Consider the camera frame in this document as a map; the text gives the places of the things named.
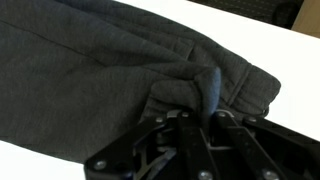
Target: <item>dark gray fabric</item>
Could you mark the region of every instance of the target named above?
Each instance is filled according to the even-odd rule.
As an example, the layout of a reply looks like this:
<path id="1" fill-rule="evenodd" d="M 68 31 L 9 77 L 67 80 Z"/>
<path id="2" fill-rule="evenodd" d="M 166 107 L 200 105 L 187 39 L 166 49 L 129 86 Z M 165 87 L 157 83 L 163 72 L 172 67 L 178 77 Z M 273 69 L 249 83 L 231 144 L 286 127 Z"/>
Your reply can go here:
<path id="1" fill-rule="evenodd" d="M 83 162 L 146 117 L 259 115 L 279 81 L 216 42 L 106 0 L 0 0 L 0 139 Z"/>

